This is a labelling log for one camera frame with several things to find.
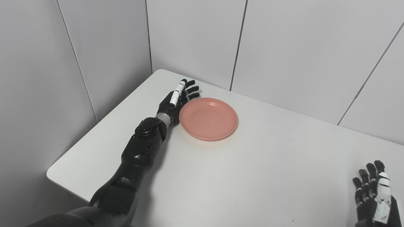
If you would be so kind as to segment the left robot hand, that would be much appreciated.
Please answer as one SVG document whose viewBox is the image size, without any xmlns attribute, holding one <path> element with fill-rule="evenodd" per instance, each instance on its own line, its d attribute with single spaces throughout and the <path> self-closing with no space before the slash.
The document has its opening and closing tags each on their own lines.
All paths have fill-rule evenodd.
<svg viewBox="0 0 404 227">
<path fill-rule="evenodd" d="M 199 86 L 195 80 L 182 79 L 174 91 L 159 104 L 157 113 L 166 114 L 172 121 L 179 117 L 179 112 L 188 102 L 200 97 Z"/>
</svg>

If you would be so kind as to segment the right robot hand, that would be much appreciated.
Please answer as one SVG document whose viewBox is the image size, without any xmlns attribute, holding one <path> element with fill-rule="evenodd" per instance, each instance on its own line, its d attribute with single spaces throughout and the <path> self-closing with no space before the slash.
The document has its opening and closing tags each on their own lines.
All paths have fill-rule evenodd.
<svg viewBox="0 0 404 227">
<path fill-rule="evenodd" d="M 355 186 L 355 227 L 403 227 L 401 202 L 392 195 L 391 181 L 380 160 L 366 164 L 352 179 Z"/>
</svg>

